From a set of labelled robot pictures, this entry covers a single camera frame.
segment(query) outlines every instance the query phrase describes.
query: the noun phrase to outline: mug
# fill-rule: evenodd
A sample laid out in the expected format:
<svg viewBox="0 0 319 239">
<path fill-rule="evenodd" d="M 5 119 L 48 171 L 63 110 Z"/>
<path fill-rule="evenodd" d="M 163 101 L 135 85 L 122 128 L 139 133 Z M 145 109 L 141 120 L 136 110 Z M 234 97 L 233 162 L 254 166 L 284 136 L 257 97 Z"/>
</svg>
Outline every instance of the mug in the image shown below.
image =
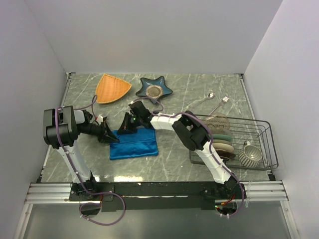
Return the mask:
<svg viewBox="0 0 319 239">
<path fill-rule="evenodd" d="M 244 148 L 238 154 L 238 158 L 245 167 L 255 168 L 263 158 L 263 154 L 259 148 L 251 145 L 249 141 L 245 141 Z"/>
</svg>

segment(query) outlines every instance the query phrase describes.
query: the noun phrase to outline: blue towel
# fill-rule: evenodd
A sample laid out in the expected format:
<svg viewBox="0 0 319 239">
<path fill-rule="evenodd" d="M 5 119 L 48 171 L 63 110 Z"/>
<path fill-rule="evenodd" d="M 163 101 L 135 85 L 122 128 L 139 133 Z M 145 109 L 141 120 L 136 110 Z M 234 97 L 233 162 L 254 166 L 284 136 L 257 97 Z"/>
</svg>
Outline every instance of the blue towel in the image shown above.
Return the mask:
<svg viewBox="0 0 319 239">
<path fill-rule="evenodd" d="M 137 133 L 120 135 L 117 134 L 117 130 L 112 131 L 120 142 L 110 143 L 110 160 L 159 154 L 155 130 L 151 128 L 137 130 Z"/>
</svg>

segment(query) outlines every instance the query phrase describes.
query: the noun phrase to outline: blue star-shaped dish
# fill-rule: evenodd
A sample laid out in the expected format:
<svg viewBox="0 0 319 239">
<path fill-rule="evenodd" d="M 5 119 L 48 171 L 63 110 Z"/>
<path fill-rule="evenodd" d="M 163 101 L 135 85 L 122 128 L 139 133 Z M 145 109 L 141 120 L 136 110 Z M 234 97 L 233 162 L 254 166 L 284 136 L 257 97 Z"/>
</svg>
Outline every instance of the blue star-shaped dish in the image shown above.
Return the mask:
<svg viewBox="0 0 319 239">
<path fill-rule="evenodd" d="M 173 91 L 165 85 L 164 76 L 160 76 L 155 80 L 142 77 L 141 82 L 142 88 L 135 94 L 141 97 L 150 97 L 153 104 L 156 104 L 155 100 L 158 100 L 160 97 L 173 93 Z"/>
</svg>

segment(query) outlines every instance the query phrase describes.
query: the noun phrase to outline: marble tabletop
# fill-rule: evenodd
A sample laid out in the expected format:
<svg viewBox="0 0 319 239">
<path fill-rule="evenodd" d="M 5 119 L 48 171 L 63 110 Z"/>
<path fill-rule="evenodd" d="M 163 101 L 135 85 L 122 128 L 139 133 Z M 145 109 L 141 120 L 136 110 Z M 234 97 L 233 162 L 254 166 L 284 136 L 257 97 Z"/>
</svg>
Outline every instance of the marble tabletop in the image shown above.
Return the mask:
<svg viewBox="0 0 319 239">
<path fill-rule="evenodd" d="M 173 114 L 191 110 L 194 114 L 209 114 L 224 96 L 230 100 L 217 112 L 229 117 L 251 119 L 251 112 L 241 84 L 239 75 L 205 75 L 205 74 L 112 74 L 132 84 L 132 88 L 119 100 L 94 105 L 96 114 L 108 116 L 110 129 L 118 129 L 124 114 L 129 110 L 128 104 L 136 99 L 135 92 L 142 84 L 141 77 L 156 79 L 163 75 L 166 85 L 173 94 L 162 98 L 164 113 Z M 95 94 L 96 86 L 102 74 L 73 74 L 64 105 L 78 108 L 88 105 Z M 214 92 L 214 99 L 192 108 Z M 149 100 L 143 100 L 149 110 L 158 106 Z M 158 156 L 130 159 L 109 160 L 109 145 L 100 144 L 96 137 L 81 134 L 77 140 L 79 149 L 88 167 L 97 181 L 212 181 L 212 175 L 205 165 L 191 164 L 186 149 L 175 132 L 157 130 L 156 139 Z M 241 181 L 268 181 L 267 172 L 231 169 Z M 62 157 L 50 149 L 43 171 L 42 182 L 71 182 L 70 172 Z"/>
</svg>

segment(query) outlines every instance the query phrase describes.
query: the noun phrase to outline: wicker basket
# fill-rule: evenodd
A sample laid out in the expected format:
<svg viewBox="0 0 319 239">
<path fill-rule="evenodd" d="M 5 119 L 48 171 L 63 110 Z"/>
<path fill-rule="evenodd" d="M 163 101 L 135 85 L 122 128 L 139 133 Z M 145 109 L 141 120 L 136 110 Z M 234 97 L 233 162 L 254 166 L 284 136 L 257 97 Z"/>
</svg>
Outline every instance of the wicker basket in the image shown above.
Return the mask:
<svg viewBox="0 0 319 239">
<path fill-rule="evenodd" d="M 125 95 L 132 85 L 123 79 L 104 74 L 98 83 L 95 94 L 98 96 L 96 102 L 99 104 L 110 103 Z"/>
</svg>

